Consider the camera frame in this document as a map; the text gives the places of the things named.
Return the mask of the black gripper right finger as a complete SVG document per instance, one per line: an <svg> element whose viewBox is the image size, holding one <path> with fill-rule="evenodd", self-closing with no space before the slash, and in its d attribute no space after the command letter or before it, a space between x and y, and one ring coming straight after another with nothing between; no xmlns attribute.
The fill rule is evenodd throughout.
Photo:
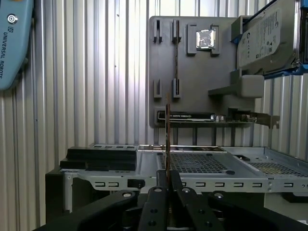
<svg viewBox="0 0 308 231"><path fill-rule="evenodd" d="M255 206L244 199L232 199L222 191L198 195L182 185L176 170L169 172L172 191L196 231L306 231L307 224Z"/></svg>

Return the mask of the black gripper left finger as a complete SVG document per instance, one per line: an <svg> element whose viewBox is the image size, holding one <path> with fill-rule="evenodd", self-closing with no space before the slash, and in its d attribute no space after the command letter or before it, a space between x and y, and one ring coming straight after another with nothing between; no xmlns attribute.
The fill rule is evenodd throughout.
<svg viewBox="0 0 308 231"><path fill-rule="evenodd" d="M40 231L165 231L167 174L156 172L148 193L121 190L38 228Z"/></svg>

